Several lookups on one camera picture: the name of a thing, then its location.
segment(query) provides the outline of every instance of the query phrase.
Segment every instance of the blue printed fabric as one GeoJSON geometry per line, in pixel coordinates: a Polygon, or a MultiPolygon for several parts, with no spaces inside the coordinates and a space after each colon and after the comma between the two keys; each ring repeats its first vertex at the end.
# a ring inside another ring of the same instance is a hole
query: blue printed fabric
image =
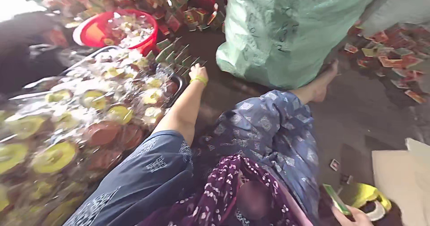
{"type": "Polygon", "coordinates": [[[191,149],[173,130],[154,133],[100,183],[65,226],[134,226],[193,188],[191,149]]]}
{"type": "Polygon", "coordinates": [[[221,156],[242,154],[283,181],[309,220],[318,225],[313,120],[309,106],[290,92],[273,90],[240,102],[220,116],[213,131],[199,138],[202,149],[193,158],[196,173],[207,177],[221,156]]]}

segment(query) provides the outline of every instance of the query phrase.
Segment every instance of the purple patterned fabric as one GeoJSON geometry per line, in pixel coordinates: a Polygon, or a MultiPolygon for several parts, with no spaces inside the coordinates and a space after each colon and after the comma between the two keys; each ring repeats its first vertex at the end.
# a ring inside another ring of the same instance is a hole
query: purple patterned fabric
{"type": "Polygon", "coordinates": [[[272,193],[270,223],[273,225],[298,225],[289,210],[285,195],[278,182],[266,170],[241,155],[223,158],[208,177],[204,191],[180,200],[170,207],[153,212],[138,226],[214,226],[226,225],[225,220],[236,214],[237,220],[229,225],[248,225],[249,221],[237,215],[236,194],[242,185],[242,175],[251,181],[260,181],[272,193]]]}

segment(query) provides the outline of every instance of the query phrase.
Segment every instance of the green sack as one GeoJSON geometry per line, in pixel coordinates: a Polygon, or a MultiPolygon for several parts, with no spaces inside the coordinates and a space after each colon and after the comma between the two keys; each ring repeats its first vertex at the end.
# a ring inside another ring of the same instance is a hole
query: green sack
{"type": "Polygon", "coordinates": [[[270,87],[297,88],[318,73],[372,0],[228,0],[226,72],[270,87]]]}

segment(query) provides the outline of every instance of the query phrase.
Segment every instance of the bare foot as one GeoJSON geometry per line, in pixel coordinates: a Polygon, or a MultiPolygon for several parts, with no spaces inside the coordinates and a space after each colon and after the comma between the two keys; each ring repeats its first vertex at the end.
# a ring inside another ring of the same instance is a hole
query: bare foot
{"type": "Polygon", "coordinates": [[[321,73],[308,84],[314,91],[314,98],[311,99],[312,102],[324,101],[325,95],[327,94],[327,86],[338,73],[338,64],[339,61],[336,59],[332,64],[330,64],[330,67],[326,71],[321,73]]]}
{"type": "Polygon", "coordinates": [[[325,99],[327,93],[327,85],[336,77],[338,73],[339,61],[336,59],[329,68],[317,76],[309,84],[297,88],[295,90],[290,90],[294,93],[303,104],[308,102],[322,102],[325,99]]]}

